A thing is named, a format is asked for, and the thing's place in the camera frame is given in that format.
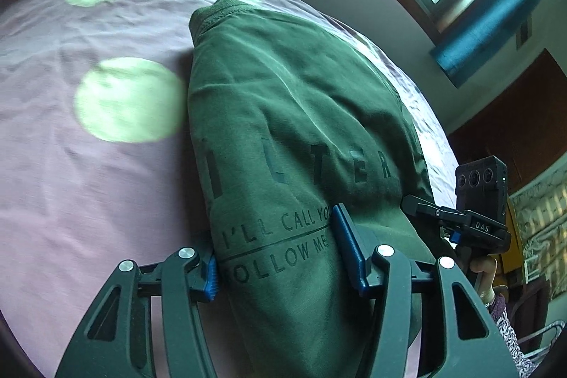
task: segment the patterned cloth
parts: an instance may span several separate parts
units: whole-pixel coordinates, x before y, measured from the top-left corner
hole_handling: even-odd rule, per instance
[[[527,378],[536,369],[536,365],[532,363],[531,360],[526,359],[520,350],[516,333],[510,325],[510,320],[506,313],[506,301],[503,295],[497,296],[490,310],[490,315],[496,322],[496,326],[504,338],[504,341],[506,341],[506,346],[508,346],[512,354],[512,359],[514,359],[514,363],[516,364],[516,369],[518,369],[518,375],[520,378]]]

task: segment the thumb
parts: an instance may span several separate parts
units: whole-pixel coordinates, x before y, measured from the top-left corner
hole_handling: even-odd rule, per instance
[[[498,262],[491,256],[481,256],[471,261],[470,268],[472,272],[482,273],[478,295],[483,303],[491,303],[496,296],[492,284],[494,284],[496,277]]]

